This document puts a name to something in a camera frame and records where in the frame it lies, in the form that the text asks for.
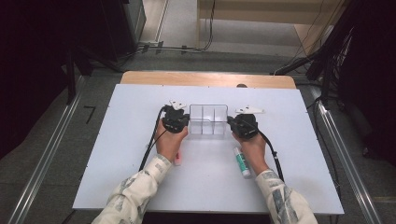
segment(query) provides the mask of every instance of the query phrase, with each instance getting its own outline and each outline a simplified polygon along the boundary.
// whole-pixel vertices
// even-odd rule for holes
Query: white tabletop
[[[73,204],[101,209],[111,191],[139,168],[160,108],[177,100],[187,105],[263,108],[259,128],[271,140],[286,184],[302,193],[316,214],[343,214],[304,101],[298,90],[117,85]],[[239,170],[229,126],[222,139],[187,137],[182,164],[173,167],[151,199],[149,211],[268,213],[254,176]],[[266,160],[276,170],[269,148]]]

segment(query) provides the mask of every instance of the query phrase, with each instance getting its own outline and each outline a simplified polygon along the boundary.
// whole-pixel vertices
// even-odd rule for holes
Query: forearm
[[[149,200],[171,166],[168,159],[157,154],[145,169],[114,189],[107,206],[93,223],[141,223]]]
[[[317,223],[306,199],[288,188],[274,171],[260,173],[256,182],[275,223]]]
[[[254,173],[256,175],[261,174],[263,171],[266,171],[269,169],[267,163],[265,160],[262,161],[250,161],[249,162],[250,167],[253,169]]]

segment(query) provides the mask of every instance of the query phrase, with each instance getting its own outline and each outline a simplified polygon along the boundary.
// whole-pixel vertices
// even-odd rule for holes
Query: human hand
[[[163,155],[166,159],[172,162],[180,149],[181,141],[189,132],[187,130],[187,126],[183,128],[181,133],[170,133],[165,131],[166,129],[163,127],[163,120],[160,119],[158,122],[157,132],[155,133],[155,139],[158,139],[155,144],[157,153]]]
[[[261,135],[256,134],[250,139],[243,139],[233,133],[233,137],[241,144],[242,152],[256,175],[269,169],[264,158],[266,143]]]

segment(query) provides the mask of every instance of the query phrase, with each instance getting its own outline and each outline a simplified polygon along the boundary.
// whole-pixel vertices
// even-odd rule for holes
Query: transparent box
[[[227,105],[190,105],[189,135],[193,138],[222,138],[227,115]]]

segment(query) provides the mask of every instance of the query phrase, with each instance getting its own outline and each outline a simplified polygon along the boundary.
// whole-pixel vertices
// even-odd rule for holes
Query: black stand
[[[332,32],[320,49],[305,58],[296,60],[295,63],[277,70],[275,75],[286,75],[288,72],[291,72],[306,63],[312,62],[306,72],[306,76],[309,80],[316,80],[324,70],[321,100],[323,105],[326,106],[332,78],[332,57],[337,53],[337,50],[342,47],[345,36],[352,29],[354,23],[353,18],[358,13],[360,6],[361,1],[351,1],[345,12],[342,14],[340,20],[334,25]]]
[[[75,71],[74,71],[74,63],[78,67],[78,70],[81,72],[83,76],[90,76],[92,73],[92,67],[90,64],[89,58],[95,59],[97,62],[102,65],[110,68],[111,70],[119,73],[124,73],[122,69],[117,67],[114,63],[100,57],[89,49],[79,46],[79,47],[68,47],[66,50],[66,71],[67,71],[67,104],[73,101],[76,96],[76,80],[75,80]]]

